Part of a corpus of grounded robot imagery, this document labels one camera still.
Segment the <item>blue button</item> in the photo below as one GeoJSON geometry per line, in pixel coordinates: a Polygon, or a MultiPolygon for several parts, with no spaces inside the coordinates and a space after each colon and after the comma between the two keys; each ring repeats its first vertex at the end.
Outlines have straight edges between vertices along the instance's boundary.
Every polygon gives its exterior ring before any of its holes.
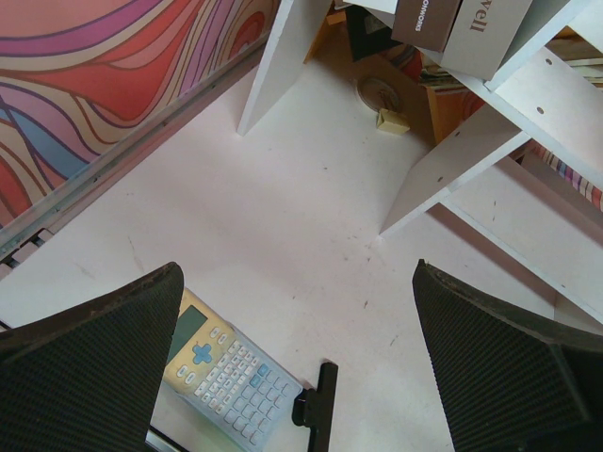
{"type": "Polygon", "coordinates": [[[209,354],[211,346],[209,344],[205,344],[203,347],[194,346],[192,351],[195,354],[192,359],[195,364],[211,363],[211,355],[209,354]]]}
{"type": "Polygon", "coordinates": [[[253,386],[254,388],[257,388],[257,386],[260,384],[260,381],[261,381],[261,379],[257,375],[254,375],[252,380],[249,382],[249,384],[251,386],[253,386]]]}
{"type": "Polygon", "coordinates": [[[268,373],[269,370],[270,369],[268,369],[267,365],[262,364],[262,365],[260,365],[260,368],[257,369],[257,373],[259,374],[260,377],[264,377],[268,373]]]}

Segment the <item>calculator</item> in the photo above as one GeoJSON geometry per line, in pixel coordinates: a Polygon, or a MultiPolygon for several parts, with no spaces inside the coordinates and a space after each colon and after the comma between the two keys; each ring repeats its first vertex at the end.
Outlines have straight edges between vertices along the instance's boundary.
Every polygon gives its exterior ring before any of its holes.
{"type": "Polygon", "coordinates": [[[163,380],[243,450],[261,451],[302,385],[185,288],[163,380]]]}

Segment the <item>white desk surface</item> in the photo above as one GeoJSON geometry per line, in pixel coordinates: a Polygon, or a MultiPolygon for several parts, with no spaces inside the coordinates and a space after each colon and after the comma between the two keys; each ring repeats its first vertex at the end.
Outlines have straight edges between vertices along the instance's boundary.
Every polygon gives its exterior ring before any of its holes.
{"type": "MultiPolygon", "coordinates": [[[[300,380],[316,384],[322,359],[339,364],[333,451],[451,451],[413,299],[418,259],[547,317],[552,291],[443,208],[378,238],[426,147],[377,131],[351,85],[317,62],[242,138],[252,80],[1,281],[0,318],[35,321],[173,260],[191,290],[300,380]]],[[[153,423],[199,450],[194,412],[164,390],[153,423]]],[[[305,451],[307,429],[285,424],[267,451],[305,451]]]]}

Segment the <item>calculator screen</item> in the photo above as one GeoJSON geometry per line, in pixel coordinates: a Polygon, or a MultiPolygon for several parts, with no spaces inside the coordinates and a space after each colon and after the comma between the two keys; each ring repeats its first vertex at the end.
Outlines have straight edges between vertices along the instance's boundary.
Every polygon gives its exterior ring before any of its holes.
{"type": "Polygon", "coordinates": [[[176,330],[171,337],[170,354],[168,363],[185,346],[188,340],[207,320],[207,317],[201,314],[198,309],[188,306],[176,322],[176,330]]]}

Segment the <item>wall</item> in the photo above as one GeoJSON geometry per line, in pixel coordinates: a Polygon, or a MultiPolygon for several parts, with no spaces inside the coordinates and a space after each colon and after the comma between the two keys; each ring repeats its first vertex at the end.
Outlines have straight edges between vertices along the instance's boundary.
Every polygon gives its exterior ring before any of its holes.
{"type": "Polygon", "coordinates": [[[268,32],[278,0],[20,0],[0,15],[0,229],[268,32]]]}

